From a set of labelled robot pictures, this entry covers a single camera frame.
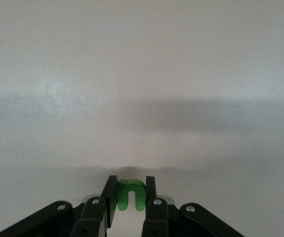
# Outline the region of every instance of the screw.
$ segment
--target screw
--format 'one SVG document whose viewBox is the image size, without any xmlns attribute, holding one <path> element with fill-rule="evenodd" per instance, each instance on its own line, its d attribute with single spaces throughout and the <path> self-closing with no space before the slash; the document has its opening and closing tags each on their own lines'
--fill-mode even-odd
<svg viewBox="0 0 284 237">
<path fill-rule="evenodd" d="M 155 200 L 153 201 L 153 203 L 154 203 L 155 205 L 160 205 L 160 204 L 162 203 L 162 200 L 160 200 L 160 199 L 155 199 Z"/>
<path fill-rule="evenodd" d="M 189 205 L 189 206 L 186 206 L 186 210 L 189 211 L 189 212 L 195 212 L 196 209 L 195 209 L 194 206 Z"/>
<path fill-rule="evenodd" d="M 92 204 L 98 204 L 100 202 L 100 200 L 97 198 L 97 199 L 94 199 L 93 201 L 92 201 Z"/>
<path fill-rule="evenodd" d="M 59 205 L 59 206 L 57 207 L 57 210 L 64 210 L 65 207 L 66 207 L 65 204 Z"/>
</svg>

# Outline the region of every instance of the white surface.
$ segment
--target white surface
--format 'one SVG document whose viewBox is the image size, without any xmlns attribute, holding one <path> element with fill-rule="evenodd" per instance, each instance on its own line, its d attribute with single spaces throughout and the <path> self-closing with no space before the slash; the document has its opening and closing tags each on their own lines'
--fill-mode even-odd
<svg viewBox="0 0 284 237">
<path fill-rule="evenodd" d="M 284 236 L 284 1 L 0 0 L 0 231 L 111 174 Z"/>
</svg>

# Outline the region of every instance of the green plastic piece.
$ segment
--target green plastic piece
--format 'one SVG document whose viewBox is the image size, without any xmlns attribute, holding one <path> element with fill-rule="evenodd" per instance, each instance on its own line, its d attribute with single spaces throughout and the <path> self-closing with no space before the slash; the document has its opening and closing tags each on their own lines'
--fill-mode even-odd
<svg viewBox="0 0 284 237">
<path fill-rule="evenodd" d="M 118 182 L 118 209 L 125 211 L 128 206 L 128 192 L 135 192 L 135 209 L 143 211 L 145 209 L 146 192 L 145 185 L 138 179 L 121 179 Z"/>
</svg>

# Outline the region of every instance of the silver screw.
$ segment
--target silver screw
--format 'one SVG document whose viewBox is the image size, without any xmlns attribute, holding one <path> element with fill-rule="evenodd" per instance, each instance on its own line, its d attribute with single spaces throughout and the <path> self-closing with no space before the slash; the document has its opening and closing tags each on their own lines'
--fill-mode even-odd
<svg viewBox="0 0 284 237">
<path fill-rule="evenodd" d="M 195 212 L 196 209 L 195 209 L 194 206 L 189 205 L 189 206 L 186 206 L 186 210 L 189 211 L 189 212 Z"/>
<path fill-rule="evenodd" d="M 162 203 L 162 200 L 160 200 L 160 199 L 155 199 L 155 200 L 153 201 L 153 203 L 154 203 L 155 205 L 160 205 L 160 204 Z"/>
<path fill-rule="evenodd" d="M 64 210 L 65 207 L 66 207 L 65 204 L 59 205 L 59 206 L 57 207 L 57 210 Z"/>
<path fill-rule="evenodd" d="M 92 201 L 92 204 L 98 204 L 100 202 L 100 200 L 97 198 L 97 199 L 94 199 L 93 201 Z"/>
</svg>

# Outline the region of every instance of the green u-shaped object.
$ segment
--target green u-shaped object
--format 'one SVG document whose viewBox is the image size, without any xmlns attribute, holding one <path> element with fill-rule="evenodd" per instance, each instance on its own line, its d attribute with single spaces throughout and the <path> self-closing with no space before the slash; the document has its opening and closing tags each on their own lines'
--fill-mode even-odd
<svg viewBox="0 0 284 237">
<path fill-rule="evenodd" d="M 138 179 L 121 179 L 118 182 L 118 209 L 125 211 L 128 206 L 128 192 L 135 192 L 135 208 L 137 211 L 145 209 L 145 185 Z"/>
</svg>

